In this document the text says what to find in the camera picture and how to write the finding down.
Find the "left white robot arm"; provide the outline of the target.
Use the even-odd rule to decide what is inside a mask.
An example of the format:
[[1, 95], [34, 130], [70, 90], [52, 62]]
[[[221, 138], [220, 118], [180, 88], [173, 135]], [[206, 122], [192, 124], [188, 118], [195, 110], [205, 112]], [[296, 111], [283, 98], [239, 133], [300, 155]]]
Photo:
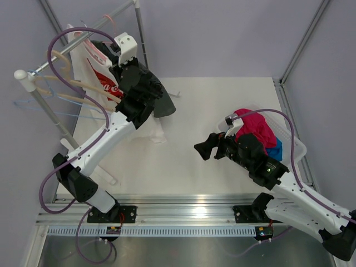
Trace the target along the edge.
[[164, 96], [159, 79], [136, 57], [118, 62], [111, 69], [123, 90], [123, 99], [112, 114], [105, 114], [105, 124], [82, 146], [66, 156], [56, 154], [53, 174], [80, 203], [87, 203], [108, 222], [119, 216], [120, 205], [91, 179], [95, 167], [125, 137], [138, 130], [154, 112]]

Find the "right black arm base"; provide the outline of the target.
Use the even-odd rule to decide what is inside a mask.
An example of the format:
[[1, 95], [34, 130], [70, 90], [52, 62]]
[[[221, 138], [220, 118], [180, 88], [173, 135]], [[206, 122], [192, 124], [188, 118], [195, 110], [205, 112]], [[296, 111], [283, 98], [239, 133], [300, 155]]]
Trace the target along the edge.
[[233, 212], [236, 223], [270, 223], [265, 210], [253, 205], [235, 205]]

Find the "white Coca-Cola t-shirt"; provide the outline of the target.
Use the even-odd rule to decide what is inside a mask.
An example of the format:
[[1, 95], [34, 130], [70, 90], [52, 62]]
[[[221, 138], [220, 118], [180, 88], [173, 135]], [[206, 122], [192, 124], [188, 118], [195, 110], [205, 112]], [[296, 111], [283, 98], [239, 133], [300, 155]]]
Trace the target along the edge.
[[[99, 64], [86, 51], [83, 42], [70, 52], [70, 56], [74, 80], [99, 87], [120, 99], [123, 98], [123, 92], [119, 89], [117, 81], [109, 71], [109, 67], [112, 66], [110, 60], [110, 66], [108, 67]], [[97, 101], [101, 106], [108, 106], [110, 108], [115, 108], [117, 106], [115, 105], [115, 102], [97, 92], [85, 88], [84, 90], [86, 95]], [[153, 115], [150, 115], [147, 121], [138, 130], [130, 134], [128, 139], [133, 140], [139, 137], [147, 137], [154, 143], [166, 142], [161, 123], [157, 118], [154, 118]]]

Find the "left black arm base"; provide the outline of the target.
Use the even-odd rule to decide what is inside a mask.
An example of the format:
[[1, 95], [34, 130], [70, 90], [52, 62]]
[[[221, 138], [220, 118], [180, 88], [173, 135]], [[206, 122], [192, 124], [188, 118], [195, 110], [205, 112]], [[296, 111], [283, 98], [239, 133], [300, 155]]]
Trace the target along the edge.
[[133, 224], [136, 222], [137, 206], [120, 205], [114, 206], [113, 210], [103, 213], [99, 209], [93, 207], [87, 217], [88, 223], [98, 224]]

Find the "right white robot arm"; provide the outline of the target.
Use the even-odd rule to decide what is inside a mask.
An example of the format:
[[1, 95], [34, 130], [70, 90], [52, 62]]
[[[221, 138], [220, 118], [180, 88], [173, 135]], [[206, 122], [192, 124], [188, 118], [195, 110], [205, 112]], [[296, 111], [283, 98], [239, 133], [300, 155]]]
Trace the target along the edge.
[[314, 237], [336, 258], [349, 261], [355, 252], [355, 211], [343, 208], [298, 180], [281, 162], [265, 154], [263, 145], [251, 133], [238, 139], [224, 133], [211, 133], [194, 145], [203, 160], [217, 148], [215, 159], [229, 158], [248, 171], [257, 185], [297, 205], [287, 207], [273, 196], [262, 193], [252, 204], [258, 221], [267, 218], [288, 224]]

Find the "pink plastic hanger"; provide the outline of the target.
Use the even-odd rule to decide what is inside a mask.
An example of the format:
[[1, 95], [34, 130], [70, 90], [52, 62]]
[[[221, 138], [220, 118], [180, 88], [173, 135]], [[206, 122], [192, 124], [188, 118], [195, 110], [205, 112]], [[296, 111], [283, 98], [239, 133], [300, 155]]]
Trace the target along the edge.
[[109, 64], [109, 59], [106, 55], [104, 55], [95, 45], [94, 43], [87, 38], [84, 42], [83, 45], [86, 49], [86, 51], [94, 58], [99, 64], [103, 66], [110, 66]]

